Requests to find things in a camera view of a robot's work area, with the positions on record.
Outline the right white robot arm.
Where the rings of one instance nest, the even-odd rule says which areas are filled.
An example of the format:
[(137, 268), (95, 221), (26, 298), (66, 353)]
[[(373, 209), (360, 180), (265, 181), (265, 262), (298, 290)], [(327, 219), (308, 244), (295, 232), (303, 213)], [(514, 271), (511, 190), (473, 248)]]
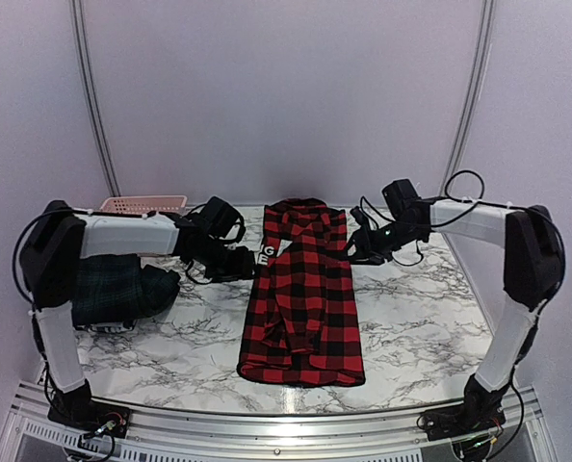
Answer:
[[(474, 431), (492, 415), (526, 353), (541, 309), (565, 271), (557, 227), (541, 207), (434, 197), (423, 214), (423, 258), (357, 265), (353, 286), (362, 336), (365, 392), (377, 403), (433, 403), (470, 397), (455, 423)], [(491, 321), (476, 302), (481, 284), (448, 243), (459, 236), (493, 250), (487, 281), (503, 292)]]

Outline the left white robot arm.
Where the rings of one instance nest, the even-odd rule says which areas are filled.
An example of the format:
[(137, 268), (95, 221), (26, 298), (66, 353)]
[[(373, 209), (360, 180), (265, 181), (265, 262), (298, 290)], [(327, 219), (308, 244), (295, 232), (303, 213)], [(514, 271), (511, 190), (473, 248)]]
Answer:
[(213, 197), (199, 213), (185, 216), (151, 211), (114, 214), (74, 209), (62, 200), (49, 202), (22, 231), (13, 251), (13, 278), (36, 310), (50, 377), (64, 397), (61, 410), (80, 428), (99, 420), (99, 407), (79, 390), (82, 371), (74, 328), (72, 299), (81, 260), (97, 255), (172, 256), (199, 263), (213, 283), (250, 279), (255, 256), (232, 228), (246, 232), (242, 216)]

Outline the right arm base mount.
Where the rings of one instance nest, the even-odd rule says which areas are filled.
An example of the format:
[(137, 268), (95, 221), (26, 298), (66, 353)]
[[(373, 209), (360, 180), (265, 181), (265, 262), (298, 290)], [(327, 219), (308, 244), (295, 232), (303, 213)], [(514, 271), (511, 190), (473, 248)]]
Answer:
[(427, 434), (429, 441), (437, 441), (504, 424), (506, 417), (502, 410), (502, 399), (509, 385), (489, 392), (471, 375), (464, 388), (463, 402), (424, 411), (416, 425)]

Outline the dark green plaid garment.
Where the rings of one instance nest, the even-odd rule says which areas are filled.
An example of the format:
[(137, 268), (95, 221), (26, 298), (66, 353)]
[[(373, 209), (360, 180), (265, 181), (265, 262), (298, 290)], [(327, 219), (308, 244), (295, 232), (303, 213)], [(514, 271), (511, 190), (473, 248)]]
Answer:
[(135, 254), (97, 255), (79, 263), (72, 322), (76, 327), (151, 318), (179, 294), (174, 270), (143, 265)]

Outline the red black plaid garment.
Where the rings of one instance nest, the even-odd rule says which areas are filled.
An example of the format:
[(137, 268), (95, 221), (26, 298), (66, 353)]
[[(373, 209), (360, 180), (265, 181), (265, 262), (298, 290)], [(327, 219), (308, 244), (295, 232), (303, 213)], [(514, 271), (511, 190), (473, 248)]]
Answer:
[(316, 198), (264, 209), (238, 375), (304, 388), (366, 381), (345, 211)]

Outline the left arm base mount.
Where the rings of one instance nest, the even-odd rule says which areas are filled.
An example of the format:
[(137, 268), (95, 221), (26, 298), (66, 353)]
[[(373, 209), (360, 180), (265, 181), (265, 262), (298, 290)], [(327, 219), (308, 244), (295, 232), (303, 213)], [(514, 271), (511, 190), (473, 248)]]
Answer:
[(65, 393), (55, 385), (48, 373), (44, 379), (43, 392), (49, 404), (49, 421), (84, 430), (94, 436), (126, 436), (131, 410), (125, 406), (94, 400), (88, 380), (79, 388)]

